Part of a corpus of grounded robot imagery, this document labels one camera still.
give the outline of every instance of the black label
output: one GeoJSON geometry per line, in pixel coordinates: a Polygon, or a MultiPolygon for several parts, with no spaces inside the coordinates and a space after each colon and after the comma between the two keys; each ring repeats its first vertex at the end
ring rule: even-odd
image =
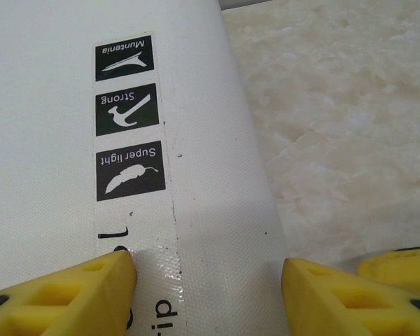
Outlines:
{"type": "Polygon", "coordinates": [[[133,38],[95,48],[95,80],[138,74],[154,69],[151,36],[133,38]]]}
{"type": "Polygon", "coordinates": [[[97,136],[159,123],[155,84],[96,96],[97,136]]]}
{"type": "Polygon", "coordinates": [[[165,188],[160,141],[97,153],[97,201],[165,188]]]}

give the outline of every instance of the white pvc material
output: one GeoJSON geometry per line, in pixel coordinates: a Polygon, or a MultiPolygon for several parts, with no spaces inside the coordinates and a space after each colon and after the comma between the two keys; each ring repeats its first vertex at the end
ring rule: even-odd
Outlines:
{"type": "Polygon", "coordinates": [[[0,289],[119,245],[129,335],[286,334],[284,237],[218,2],[2,1],[0,289]],[[148,34],[154,71],[95,82],[95,46],[148,34]],[[149,83],[159,125],[95,136],[95,95],[149,83]],[[153,141],[166,189],[97,202],[96,153],[153,141]]]}

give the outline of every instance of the feather icon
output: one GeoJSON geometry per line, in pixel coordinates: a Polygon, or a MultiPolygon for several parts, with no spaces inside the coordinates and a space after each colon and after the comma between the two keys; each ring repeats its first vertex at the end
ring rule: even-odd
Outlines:
{"type": "Polygon", "coordinates": [[[115,188],[117,188],[120,184],[128,181],[128,180],[132,180],[132,179],[136,179],[139,176],[142,176],[143,174],[146,173],[146,170],[148,169],[152,169],[154,172],[158,173],[159,171],[156,168],[152,168],[152,167],[144,167],[141,164],[136,164],[134,166],[128,167],[124,170],[122,170],[119,175],[115,176],[114,178],[111,179],[111,182],[109,182],[109,184],[106,187],[106,194],[109,194],[112,190],[114,190],[115,188]]]}

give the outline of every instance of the black square icon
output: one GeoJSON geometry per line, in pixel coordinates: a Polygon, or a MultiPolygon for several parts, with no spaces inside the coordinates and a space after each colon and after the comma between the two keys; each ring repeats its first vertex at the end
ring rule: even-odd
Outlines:
{"type": "Polygon", "coordinates": [[[96,96],[95,115],[97,137],[158,124],[155,84],[96,96]]]}
{"type": "Polygon", "coordinates": [[[97,153],[97,201],[165,188],[160,141],[97,153]]]}
{"type": "Polygon", "coordinates": [[[153,69],[153,40],[150,35],[95,48],[96,81],[153,69]]]}

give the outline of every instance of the beige marble surface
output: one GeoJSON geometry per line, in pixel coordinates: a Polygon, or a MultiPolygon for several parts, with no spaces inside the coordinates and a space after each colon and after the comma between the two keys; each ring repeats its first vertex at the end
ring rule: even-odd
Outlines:
{"type": "Polygon", "coordinates": [[[420,245],[420,0],[223,15],[290,254],[420,245]]]}

